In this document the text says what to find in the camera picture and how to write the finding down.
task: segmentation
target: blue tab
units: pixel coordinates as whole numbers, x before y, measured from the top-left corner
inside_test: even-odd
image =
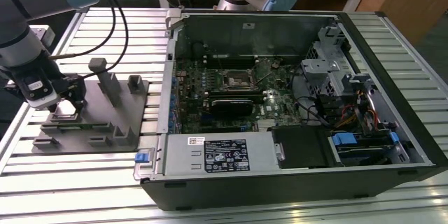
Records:
[[[397,133],[390,132],[390,133],[389,133],[389,136],[390,136],[390,138],[391,138],[393,143],[398,143],[398,142],[399,142],[399,138],[398,138]]]
[[[341,144],[357,144],[355,137],[353,133],[337,133],[334,136],[330,137],[333,140],[333,144],[341,145]]]
[[[137,153],[134,154],[134,163],[149,163],[149,153]]]

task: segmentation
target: warning label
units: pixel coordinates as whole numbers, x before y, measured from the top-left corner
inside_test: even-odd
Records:
[[[245,139],[203,141],[207,173],[250,170]]]

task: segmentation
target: slotted aluminum platform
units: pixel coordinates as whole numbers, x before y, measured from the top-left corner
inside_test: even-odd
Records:
[[[165,9],[126,8],[130,46],[117,77],[139,74],[149,84],[141,147],[155,140],[165,59]],[[386,19],[350,14],[385,69],[418,117],[448,151],[446,86],[409,47]],[[75,14],[55,53],[81,52],[97,45],[110,28],[107,8]],[[91,57],[117,59],[123,27],[113,39],[83,57],[58,62],[63,72],[87,73]],[[362,63],[353,55],[362,70]],[[33,155],[31,138],[47,115],[23,105],[0,142],[0,223],[446,223],[448,173],[406,183],[373,198],[301,202],[194,211],[161,211],[133,180],[133,155]]]

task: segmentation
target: barcode label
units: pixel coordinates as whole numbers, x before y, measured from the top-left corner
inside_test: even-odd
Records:
[[[205,138],[203,137],[189,137],[187,145],[203,145]]]

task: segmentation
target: floor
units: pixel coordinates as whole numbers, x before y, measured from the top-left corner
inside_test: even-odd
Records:
[[[158,0],[118,0],[122,7],[151,7],[157,8]],[[218,0],[191,0],[194,8],[211,8]],[[187,6],[186,0],[181,0],[181,4]],[[97,7],[109,6],[106,0],[99,0]],[[30,22],[30,24],[49,25],[55,33],[54,43],[50,47],[53,50],[57,41],[59,40],[67,23],[73,17],[74,12],[54,15]],[[448,82],[448,15],[442,15],[438,23],[429,31],[426,37],[415,45],[415,49],[423,56],[427,63],[431,65],[434,71],[438,73],[445,82]],[[5,84],[5,80],[0,78],[0,87]],[[3,90],[0,90],[0,137],[3,135],[7,129],[7,122],[14,118],[14,114],[19,107],[21,101],[7,94]]]
[[[425,38],[414,47],[448,83],[448,15],[442,15]]]

